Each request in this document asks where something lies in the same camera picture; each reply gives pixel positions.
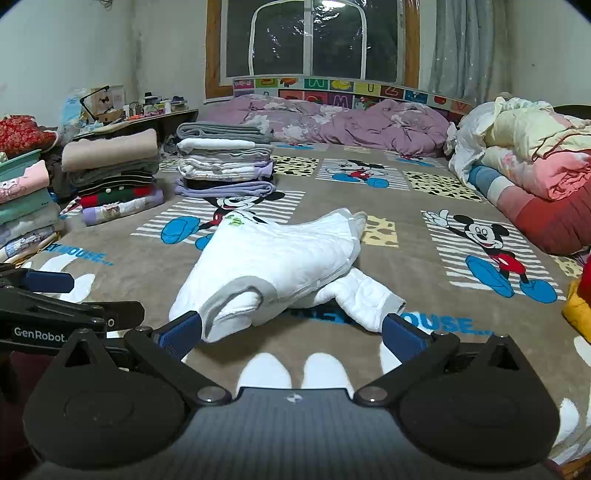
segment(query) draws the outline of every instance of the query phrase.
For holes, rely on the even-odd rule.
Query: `metal screw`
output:
[[[381,387],[370,385],[368,387],[363,387],[361,390],[359,390],[359,396],[363,398],[365,401],[376,402],[385,400],[388,396],[388,392],[386,392]]]
[[[208,403],[220,401],[226,396],[226,391],[222,387],[203,387],[197,392],[197,398]]]

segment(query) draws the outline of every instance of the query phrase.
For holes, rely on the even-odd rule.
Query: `wall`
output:
[[[205,96],[207,0],[138,0],[135,61],[140,95],[184,96],[190,108]]]
[[[591,104],[591,24],[566,0],[509,0],[509,90],[552,105]]]
[[[125,85],[137,98],[134,0],[22,0],[0,19],[0,116],[26,113],[56,127],[73,88]]]

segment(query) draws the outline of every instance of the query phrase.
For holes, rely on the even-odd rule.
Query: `green folded cloth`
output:
[[[41,189],[24,197],[3,203],[0,208],[0,225],[35,212],[52,202],[53,200],[49,196],[47,189]]]

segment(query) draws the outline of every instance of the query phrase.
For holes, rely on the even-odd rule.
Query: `window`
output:
[[[414,22],[410,41],[409,20]],[[342,77],[416,87],[418,35],[417,0],[209,0],[207,97],[229,92],[220,86],[249,75]],[[417,58],[409,61],[409,53]]]

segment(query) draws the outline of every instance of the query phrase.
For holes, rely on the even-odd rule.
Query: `pink blanket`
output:
[[[527,161],[503,147],[486,149],[481,163],[502,173],[517,186],[547,200],[560,200],[591,179],[591,151],[558,151]]]
[[[367,110],[244,95],[200,114],[201,120],[256,125],[281,142],[326,142],[438,156],[449,122],[422,103],[382,100]]]
[[[25,173],[15,179],[0,181],[0,203],[28,195],[49,186],[49,174],[45,162],[39,160],[25,168]]]

